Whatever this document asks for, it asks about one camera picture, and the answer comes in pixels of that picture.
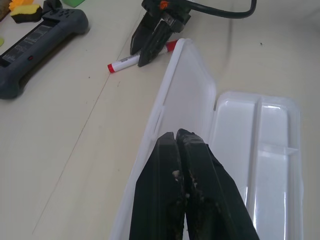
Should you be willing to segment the orange and yellow foam block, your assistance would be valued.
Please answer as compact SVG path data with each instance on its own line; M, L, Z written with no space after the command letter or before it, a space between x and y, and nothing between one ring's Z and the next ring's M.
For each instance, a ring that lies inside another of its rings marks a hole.
M9 10L12 12L16 7L32 5L34 0L11 0L9 3Z

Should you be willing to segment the brown textured object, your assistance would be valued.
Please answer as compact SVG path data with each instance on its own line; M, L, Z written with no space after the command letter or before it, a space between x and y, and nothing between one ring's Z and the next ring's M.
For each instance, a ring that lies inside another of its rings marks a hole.
M12 0L0 0L0 22L9 14Z

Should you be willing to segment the grey handheld remote controller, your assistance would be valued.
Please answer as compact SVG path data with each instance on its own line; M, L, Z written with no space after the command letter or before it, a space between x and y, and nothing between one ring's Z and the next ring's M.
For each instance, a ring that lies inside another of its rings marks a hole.
M0 55L0 99L18 97L22 79L59 44L72 35L82 35L89 20L81 9L63 8L59 0L43 2L43 21Z

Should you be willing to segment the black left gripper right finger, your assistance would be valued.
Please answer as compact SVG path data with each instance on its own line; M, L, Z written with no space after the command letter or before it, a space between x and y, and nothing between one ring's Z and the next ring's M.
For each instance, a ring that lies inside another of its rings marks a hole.
M176 134L189 240L260 240L233 178L193 132Z

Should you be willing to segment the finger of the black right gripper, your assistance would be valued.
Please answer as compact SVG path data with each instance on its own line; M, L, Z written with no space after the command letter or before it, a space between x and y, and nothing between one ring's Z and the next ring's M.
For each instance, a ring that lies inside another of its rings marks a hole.
M165 47L172 34L170 26L165 21L161 21L142 47L137 66L143 67L153 61Z
M138 27L131 37L131 54L136 54L141 50L141 48L147 42L148 38L154 32L159 21L159 17L151 16L149 13L146 13L143 16L142 20L140 21Z

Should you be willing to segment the red and white marker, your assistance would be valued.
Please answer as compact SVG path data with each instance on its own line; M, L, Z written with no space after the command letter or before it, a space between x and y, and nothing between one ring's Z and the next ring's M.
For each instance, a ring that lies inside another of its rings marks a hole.
M159 54L164 54L164 53L168 53L168 52L172 52L177 44L178 40L173 40L173 41L169 41L165 44L165 47L163 47L163 49L159 52ZM128 67L137 65L139 63L139 59L140 59L140 51L138 51L136 54L134 55L130 55L128 57L125 57L121 60L115 61L113 63L110 63L107 65L107 68L109 70L109 72L115 73L118 71L121 71L123 69L126 69Z

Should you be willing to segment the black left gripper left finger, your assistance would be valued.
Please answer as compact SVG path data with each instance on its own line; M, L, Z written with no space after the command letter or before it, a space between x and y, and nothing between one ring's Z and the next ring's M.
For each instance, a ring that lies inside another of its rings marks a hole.
M157 139L136 181L129 240L182 240L185 207L179 148L167 132Z

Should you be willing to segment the white translucent plastic pencil case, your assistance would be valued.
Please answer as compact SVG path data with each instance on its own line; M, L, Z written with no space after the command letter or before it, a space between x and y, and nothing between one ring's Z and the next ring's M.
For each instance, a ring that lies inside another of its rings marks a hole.
M216 85L192 40L179 39L144 131L109 240L129 240L136 181L157 139L196 133L235 181L260 240L303 240L300 112L285 97Z

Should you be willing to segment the green block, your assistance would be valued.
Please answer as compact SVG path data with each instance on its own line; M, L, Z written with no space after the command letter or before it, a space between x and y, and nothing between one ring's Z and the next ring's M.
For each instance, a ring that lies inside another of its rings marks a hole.
M75 8L83 3L85 0L61 0L65 5Z

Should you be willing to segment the yellow and black sponge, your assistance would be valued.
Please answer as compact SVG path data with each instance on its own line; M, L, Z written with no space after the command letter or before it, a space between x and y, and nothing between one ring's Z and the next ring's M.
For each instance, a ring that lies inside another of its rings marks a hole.
M14 8L10 17L17 24L32 23L41 20L43 9L39 4L20 5Z

